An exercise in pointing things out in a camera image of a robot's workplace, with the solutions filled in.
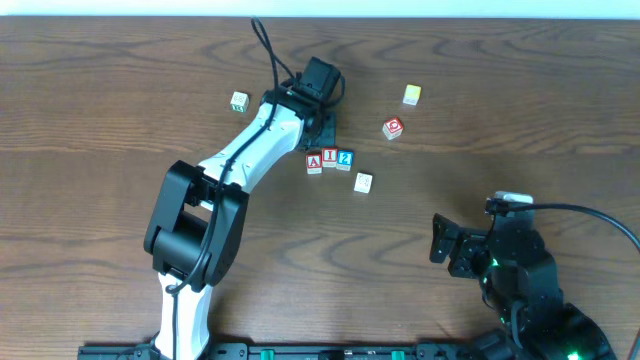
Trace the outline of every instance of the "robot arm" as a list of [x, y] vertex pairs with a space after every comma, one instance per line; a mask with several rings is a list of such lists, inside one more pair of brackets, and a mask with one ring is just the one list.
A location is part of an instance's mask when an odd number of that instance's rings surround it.
[[[162, 356], [173, 358], [174, 331], [178, 359], [196, 359], [203, 352], [209, 340], [207, 315], [213, 287], [227, 273], [237, 254], [249, 193], [288, 152], [334, 145], [335, 115], [325, 113], [324, 105], [339, 78], [340, 72], [335, 67], [312, 58], [292, 88], [273, 90], [280, 92], [280, 99], [269, 128], [236, 157], [223, 180], [213, 238], [206, 249], [206, 266], [175, 297], [163, 295], [162, 324], [155, 339], [155, 347]], [[159, 272], [163, 289], [180, 284], [194, 269], [202, 251], [208, 224], [185, 211], [184, 205], [213, 210], [223, 168], [265, 126], [274, 106], [273, 91], [263, 97], [253, 122], [222, 151], [198, 166], [178, 161], [169, 169], [144, 245], [153, 255], [153, 268]]]

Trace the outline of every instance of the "wooden table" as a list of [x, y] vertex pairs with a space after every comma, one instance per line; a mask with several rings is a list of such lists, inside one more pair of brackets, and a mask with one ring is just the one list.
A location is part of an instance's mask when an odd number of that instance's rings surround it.
[[[216, 289], [213, 334], [256, 342], [414, 342], [499, 326], [474, 281], [431, 264], [431, 217], [488, 227], [486, 195], [602, 209], [640, 231], [640, 26], [542, 20], [266, 19], [292, 69], [347, 79], [338, 145], [350, 173], [281, 159], [251, 196]], [[178, 159], [215, 154], [272, 86], [248, 19], [0, 20], [0, 358], [70, 359], [140, 342], [161, 288], [142, 249]], [[417, 106], [405, 86], [422, 86]], [[252, 101], [229, 109], [233, 91]], [[406, 129], [387, 141], [382, 122]], [[353, 192], [357, 171], [374, 175]], [[601, 221], [540, 212], [567, 301], [626, 359], [640, 259]]]

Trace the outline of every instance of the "cube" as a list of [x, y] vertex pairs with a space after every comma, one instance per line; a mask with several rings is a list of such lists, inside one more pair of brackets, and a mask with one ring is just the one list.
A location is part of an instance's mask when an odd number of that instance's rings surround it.
[[368, 194], [369, 190], [371, 190], [372, 182], [373, 175], [358, 173], [358, 176], [356, 176], [356, 186], [353, 188], [353, 190]]
[[404, 125], [402, 125], [402, 122], [400, 122], [400, 119], [398, 119], [397, 117], [385, 121], [384, 125], [382, 125], [382, 132], [389, 140], [395, 139], [400, 136], [403, 129]]
[[322, 156], [320, 154], [307, 155], [307, 174], [322, 173]]
[[323, 148], [322, 149], [322, 167], [336, 167], [338, 161], [338, 149]]
[[409, 105], [416, 105], [418, 103], [418, 99], [420, 99], [420, 91], [422, 91], [420, 86], [407, 85], [402, 102]]
[[353, 165], [353, 152], [340, 150], [338, 151], [338, 163], [336, 169], [351, 171], [351, 165]]
[[249, 95], [241, 92], [234, 92], [231, 97], [231, 110], [237, 112], [247, 112], [249, 107]]

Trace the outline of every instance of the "white background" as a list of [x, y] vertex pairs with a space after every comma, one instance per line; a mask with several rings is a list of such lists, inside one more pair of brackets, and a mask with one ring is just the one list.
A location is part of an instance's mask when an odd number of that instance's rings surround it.
[[0, 14], [640, 19], [640, 0], [0, 0]]

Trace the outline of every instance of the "wooden tabletop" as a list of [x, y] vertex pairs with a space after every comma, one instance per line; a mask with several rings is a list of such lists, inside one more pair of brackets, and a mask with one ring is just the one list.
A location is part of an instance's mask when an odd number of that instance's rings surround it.
[[[431, 218], [487, 228], [495, 190], [595, 207], [640, 232], [640, 25], [547, 20], [265, 19], [280, 58], [347, 80], [350, 173], [282, 158], [251, 195], [215, 290], [214, 336], [256, 342], [468, 338], [500, 326], [475, 281], [431, 264]], [[402, 104], [407, 84], [417, 106]], [[142, 242], [164, 174], [212, 156], [272, 86], [248, 19], [2, 18], [0, 358], [141, 342], [161, 288]], [[232, 112], [234, 91], [251, 96]], [[387, 141], [382, 123], [406, 129]], [[353, 192], [358, 171], [371, 193]], [[610, 225], [539, 212], [565, 299], [626, 359], [640, 259]]]

